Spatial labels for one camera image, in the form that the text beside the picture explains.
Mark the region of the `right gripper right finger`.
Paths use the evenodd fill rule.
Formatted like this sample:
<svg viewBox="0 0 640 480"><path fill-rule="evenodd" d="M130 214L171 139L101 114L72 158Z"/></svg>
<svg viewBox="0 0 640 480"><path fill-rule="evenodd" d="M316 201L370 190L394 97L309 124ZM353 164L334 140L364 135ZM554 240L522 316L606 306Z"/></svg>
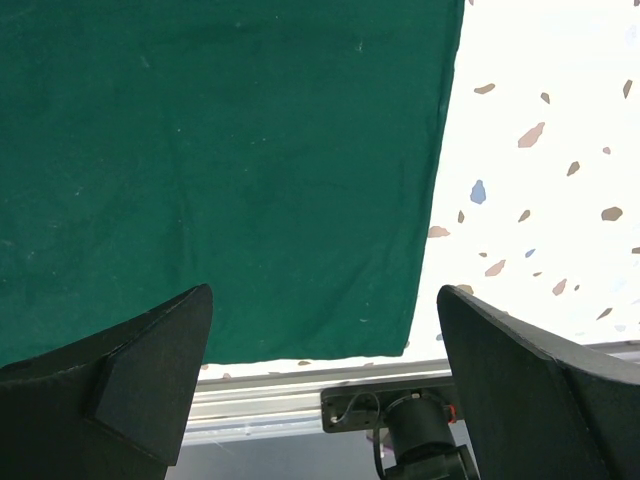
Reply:
<svg viewBox="0 0 640 480"><path fill-rule="evenodd" d="M484 479L636 479L639 367L451 285L441 333Z"/></svg>

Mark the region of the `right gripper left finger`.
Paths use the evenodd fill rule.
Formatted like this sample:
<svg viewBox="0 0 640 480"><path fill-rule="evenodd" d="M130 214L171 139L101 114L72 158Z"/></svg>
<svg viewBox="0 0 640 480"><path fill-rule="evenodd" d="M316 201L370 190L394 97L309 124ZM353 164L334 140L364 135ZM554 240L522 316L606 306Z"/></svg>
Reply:
<svg viewBox="0 0 640 480"><path fill-rule="evenodd" d="M213 315L209 285L1 369L4 479L163 479Z"/></svg>

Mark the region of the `green surgical cloth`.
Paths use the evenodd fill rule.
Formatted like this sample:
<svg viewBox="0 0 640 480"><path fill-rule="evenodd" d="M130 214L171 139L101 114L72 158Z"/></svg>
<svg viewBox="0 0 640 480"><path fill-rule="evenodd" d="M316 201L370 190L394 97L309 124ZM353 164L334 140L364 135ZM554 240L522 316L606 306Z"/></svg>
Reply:
<svg viewBox="0 0 640 480"><path fill-rule="evenodd" d="M205 361L398 356L460 1L5 1L1 360L200 284Z"/></svg>

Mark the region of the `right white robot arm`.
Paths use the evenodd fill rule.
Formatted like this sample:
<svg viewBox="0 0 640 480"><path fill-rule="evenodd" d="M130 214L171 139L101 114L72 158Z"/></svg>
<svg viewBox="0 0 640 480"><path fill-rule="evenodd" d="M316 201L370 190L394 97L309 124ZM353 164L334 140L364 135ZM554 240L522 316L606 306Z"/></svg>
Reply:
<svg viewBox="0 0 640 480"><path fill-rule="evenodd" d="M382 479L635 479L639 367L446 285L447 377L340 386L325 432L387 430ZM213 315L208 285L1 370L5 479L162 479L177 463Z"/></svg>

